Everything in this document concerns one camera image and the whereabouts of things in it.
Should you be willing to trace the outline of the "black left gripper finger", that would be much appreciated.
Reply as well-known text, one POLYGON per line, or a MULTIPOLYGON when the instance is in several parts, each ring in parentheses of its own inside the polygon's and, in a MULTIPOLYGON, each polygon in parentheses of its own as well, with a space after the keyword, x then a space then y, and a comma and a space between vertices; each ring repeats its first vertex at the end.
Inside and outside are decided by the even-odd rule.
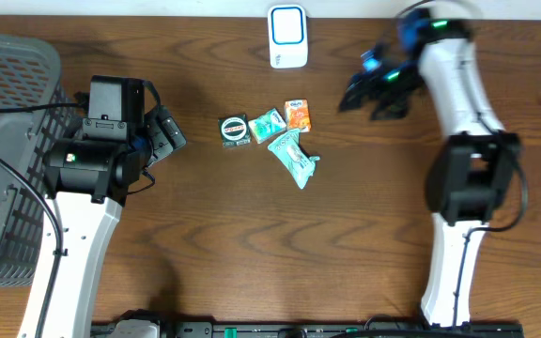
POLYGON ((152 154, 147 166, 153 166, 155 163, 170 156, 175 147, 172 144, 171 131, 168 124, 160 120, 153 120, 147 124, 147 137, 152 147, 152 154))
POLYGON ((170 111, 162 106, 156 116, 161 131, 161 149, 177 150, 187 145, 187 139, 170 111))

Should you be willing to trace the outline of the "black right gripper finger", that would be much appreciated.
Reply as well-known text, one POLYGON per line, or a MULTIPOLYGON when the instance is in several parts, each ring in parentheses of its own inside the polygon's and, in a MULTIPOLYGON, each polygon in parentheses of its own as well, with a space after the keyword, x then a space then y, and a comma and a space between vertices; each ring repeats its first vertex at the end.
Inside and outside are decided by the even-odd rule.
POLYGON ((361 109, 373 99, 371 82, 368 79, 352 80, 338 105, 338 112, 361 109))
POLYGON ((398 120, 407 116, 409 100, 406 97, 377 99, 377 105, 371 113, 371 120, 398 120))

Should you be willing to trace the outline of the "green round-logo box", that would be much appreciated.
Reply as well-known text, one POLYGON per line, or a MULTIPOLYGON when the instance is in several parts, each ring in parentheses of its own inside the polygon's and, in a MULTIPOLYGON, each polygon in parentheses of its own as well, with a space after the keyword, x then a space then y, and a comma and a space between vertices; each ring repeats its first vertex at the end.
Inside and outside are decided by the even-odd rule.
POLYGON ((246 114, 222 117, 218 120, 223 147, 245 146, 251 143, 246 114))

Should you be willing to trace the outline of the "orange small tissue pack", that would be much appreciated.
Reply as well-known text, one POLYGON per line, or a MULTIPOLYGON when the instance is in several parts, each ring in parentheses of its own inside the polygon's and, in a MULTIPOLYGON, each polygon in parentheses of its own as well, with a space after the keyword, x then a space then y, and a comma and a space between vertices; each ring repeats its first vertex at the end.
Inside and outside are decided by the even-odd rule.
POLYGON ((285 103, 285 121, 288 130, 309 132, 312 128, 308 101, 289 100, 285 103))

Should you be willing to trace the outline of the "teal long snack packet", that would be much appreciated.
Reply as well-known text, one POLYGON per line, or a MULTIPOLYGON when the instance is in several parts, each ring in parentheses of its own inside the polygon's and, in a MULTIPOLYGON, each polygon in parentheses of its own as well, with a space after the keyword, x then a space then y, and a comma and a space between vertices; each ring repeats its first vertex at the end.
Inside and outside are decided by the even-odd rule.
POLYGON ((272 152, 294 178, 297 186, 303 190, 309 178, 314 174, 319 156, 308 156, 300 146, 300 130, 290 130, 268 145, 272 152))

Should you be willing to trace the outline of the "teal small tissue pack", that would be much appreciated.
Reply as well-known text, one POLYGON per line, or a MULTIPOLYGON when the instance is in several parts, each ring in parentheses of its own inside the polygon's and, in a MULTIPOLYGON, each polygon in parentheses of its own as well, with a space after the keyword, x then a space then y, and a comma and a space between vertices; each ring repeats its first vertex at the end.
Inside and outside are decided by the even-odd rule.
POLYGON ((276 108, 248 121, 251 134, 258 144, 262 144, 272 136, 286 130, 286 122, 276 108))

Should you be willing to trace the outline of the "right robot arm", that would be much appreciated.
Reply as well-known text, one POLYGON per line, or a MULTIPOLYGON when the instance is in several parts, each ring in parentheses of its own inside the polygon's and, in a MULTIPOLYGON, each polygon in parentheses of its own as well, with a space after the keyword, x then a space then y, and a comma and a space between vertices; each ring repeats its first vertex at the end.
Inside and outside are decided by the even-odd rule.
POLYGON ((356 110, 373 100, 372 119, 397 120, 408 114, 415 90, 428 90, 444 145, 425 180, 434 238, 421 312, 431 329, 464 330, 471 323, 472 279, 484 236, 514 228, 527 210, 521 142, 489 103, 468 20, 441 18, 429 2, 419 1, 395 15, 394 28, 405 60, 389 59, 391 44, 380 38, 363 54, 363 69, 352 76, 338 108, 356 110), (491 219, 513 177, 520 183, 518 215, 495 228, 491 219))

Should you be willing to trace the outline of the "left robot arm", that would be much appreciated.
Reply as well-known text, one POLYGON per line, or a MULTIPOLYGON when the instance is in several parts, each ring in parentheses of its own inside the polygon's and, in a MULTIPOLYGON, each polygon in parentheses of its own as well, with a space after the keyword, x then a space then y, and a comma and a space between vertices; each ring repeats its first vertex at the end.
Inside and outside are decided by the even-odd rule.
POLYGON ((187 143, 152 82, 95 75, 77 126, 45 153, 45 205, 21 337, 87 337, 132 185, 187 143))

